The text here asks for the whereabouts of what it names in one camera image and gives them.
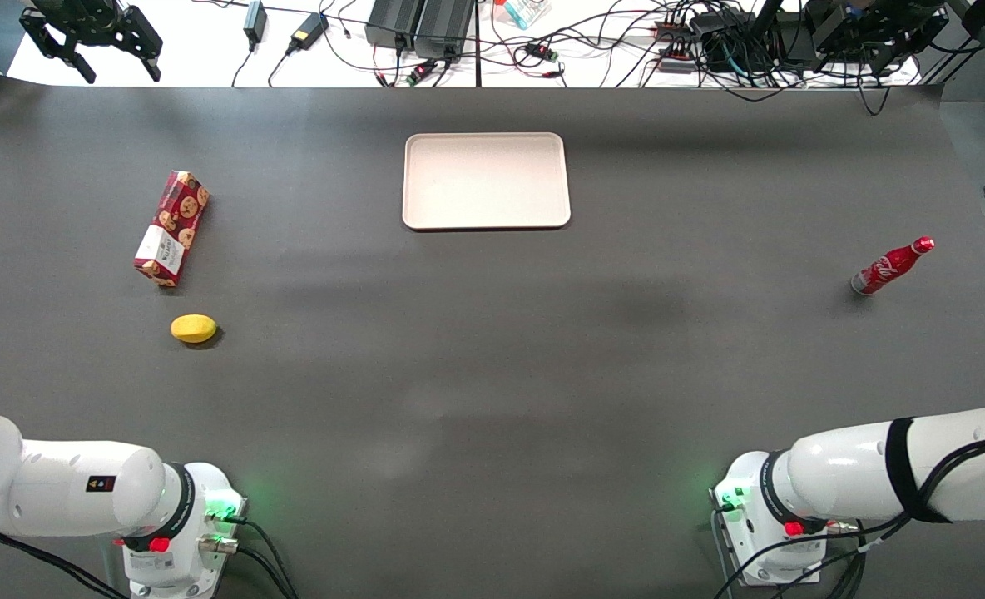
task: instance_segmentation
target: yellow lemon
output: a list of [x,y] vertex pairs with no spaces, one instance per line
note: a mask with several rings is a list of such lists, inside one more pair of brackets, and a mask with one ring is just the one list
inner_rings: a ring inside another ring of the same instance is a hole
[[174,319],[171,334],[186,344],[203,344],[215,334],[215,321],[203,314],[186,314]]

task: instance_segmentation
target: coca-cola bottle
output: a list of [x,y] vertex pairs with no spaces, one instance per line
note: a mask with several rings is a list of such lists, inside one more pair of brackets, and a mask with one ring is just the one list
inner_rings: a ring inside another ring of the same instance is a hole
[[851,289],[861,295],[872,295],[877,289],[888,284],[891,280],[896,280],[907,273],[907,270],[918,262],[918,256],[927,253],[937,246],[933,238],[923,236],[922,239],[914,243],[897,247],[885,255],[881,255],[872,265],[866,266],[862,272],[851,277]]

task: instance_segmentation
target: red cookie box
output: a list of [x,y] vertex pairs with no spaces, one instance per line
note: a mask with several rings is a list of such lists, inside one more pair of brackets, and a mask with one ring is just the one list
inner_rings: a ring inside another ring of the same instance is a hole
[[181,266],[211,193],[188,171],[171,171],[159,209],[138,246],[134,268],[161,287],[178,285]]

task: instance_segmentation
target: gray mat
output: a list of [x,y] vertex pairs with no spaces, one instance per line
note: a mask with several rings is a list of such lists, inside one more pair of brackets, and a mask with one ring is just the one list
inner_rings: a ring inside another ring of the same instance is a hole
[[[307,598],[709,597],[737,454],[985,406],[985,223],[937,98],[0,81],[0,413],[218,463]],[[408,231],[408,136],[497,130],[565,140],[569,227]],[[131,258],[171,168],[214,200],[161,292]],[[214,348],[169,336],[187,312]],[[81,591],[0,550],[0,597]],[[271,595],[230,563],[224,599]],[[860,596],[985,596],[985,523],[912,524]]]

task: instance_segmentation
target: white table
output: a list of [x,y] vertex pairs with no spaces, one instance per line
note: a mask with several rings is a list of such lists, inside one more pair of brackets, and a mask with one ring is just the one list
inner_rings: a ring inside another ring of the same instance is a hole
[[[336,0],[336,4],[330,4],[330,0],[323,0],[323,10],[329,15],[329,31],[325,37],[319,39],[316,45],[310,50],[295,53],[287,58],[282,68],[276,73],[273,83],[275,87],[377,87],[378,83],[371,72],[357,71],[357,69],[343,64],[334,54],[330,47],[337,50],[344,60],[354,65],[362,67],[372,66],[372,47],[367,43],[364,35],[364,26],[367,16],[370,15],[371,5],[374,0],[356,0],[356,3],[344,12],[344,18],[357,20],[356,23],[345,23],[351,32],[351,39],[345,38],[344,29],[341,22],[334,17],[337,11],[347,3],[348,0]],[[496,7],[497,33],[503,37],[516,37],[517,35],[527,35],[527,37],[539,37],[539,35],[550,33],[559,27],[568,26],[574,22],[600,12],[609,11],[613,0],[549,0],[552,7],[546,15],[537,20],[533,27],[526,31],[520,31],[514,23],[503,14],[502,7]],[[749,2],[754,0],[743,0],[745,10],[749,10]],[[245,20],[245,7],[219,8],[214,4],[197,3],[185,0],[136,0],[134,4],[149,17],[153,26],[156,27],[159,35],[163,38],[163,53],[159,66],[163,71],[162,79],[159,83],[154,83],[147,75],[144,68],[135,57],[124,53],[115,48],[79,48],[81,54],[89,61],[90,66],[97,72],[97,82],[94,85],[108,85],[109,87],[229,87],[230,80],[233,79],[237,67],[245,60],[248,53],[245,34],[241,31],[243,20]],[[269,7],[298,8],[305,11],[319,11],[319,3],[316,0],[268,0],[265,4]],[[615,11],[629,10],[649,10],[656,5],[652,0],[625,0],[615,7]],[[786,0],[785,10],[798,10],[798,0]],[[481,39],[482,56],[495,58],[500,62],[509,62],[507,49],[504,46],[496,45],[490,47],[489,44],[496,44],[497,38],[493,34],[492,27],[492,0],[486,0],[481,6]],[[607,19],[604,27],[603,46],[610,45],[613,39],[621,36],[622,32],[629,27],[637,14],[613,15]],[[303,22],[305,15],[296,12],[268,11],[267,30],[264,33],[264,42],[257,48],[256,54],[250,58],[248,64],[242,69],[237,79],[238,87],[267,87],[269,73],[275,68],[279,58],[283,56],[290,34]],[[637,26],[650,26],[657,15],[650,15]],[[592,19],[590,22],[581,24],[577,27],[585,34],[596,35],[600,27],[601,19]],[[471,37],[473,37],[474,23],[470,26]],[[628,42],[647,47],[653,41],[651,34],[646,31],[634,30]],[[656,49],[665,46],[656,45]],[[553,46],[554,50],[560,52],[560,61],[566,68],[565,80],[569,87],[599,87],[604,78],[607,64],[609,64],[609,51],[594,50],[580,42],[559,42]],[[466,51],[473,50],[473,42],[467,42]],[[614,87],[616,83],[625,78],[623,87],[637,87],[641,82],[641,68],[638,67],[632,75],[626,77],[638,60],[644,57],[644,50],[627,45],[618,46],[613,54],[610,55],[610,73],[606,77],[606,86]],[[376,52],[376,62],[387,77],[393,76],[394,63],[396,63],[396,53],[393,49],[384,48]],[[403,64],[416,64],[421,62],[413,53],[405,53]],[[461,62],[452,66],[450,71],[444,76],[440,87],[473,87],[476,77],[476,60],[474,58],[463,58]],[[556,66],[551,63],[543,63],[547,68],[534,69],[534,71],[556,71]],[[854,73],[854,65],[831,65],[829,71],[843,71]],[[401,72],[401,81],[408,75],[410,69]],[[64,65],[59,60],[47,60],[33,45],[29,38],[25,37],[16,58],[8,69],[8,75],[13,78],[44,83],[51,85],[86,85],[78,72]],[[881,80],[887,85],[903,85],[916,81],[915,63],[908,61],[903,65],[903,69],[894,75]],[[562,83],[556,79],[541,79],[537,77],[527,77],[521,72],[516,71],[511,66],[500,66],[489,62],[482,64],[483,85],[485,87],[561,87]],[[792,76],[789,82],[795,81]],[[872,78],[866,80],[868,84],[873,84]],[[670,73],[656,72],[648,82],[648,87],[697,87],[699,83],[697,75],[671,75]],[[807,87],[831,87],[839,85],[843,79],[822,76],[814,81],[809,81]],[[432,81],[421,83],[423,87],[429,87]],[[706,77],[702,83],[703,87],[719,87],[720,85],[735,86],[735,79],[725,76],[724,79],[714,79]]]

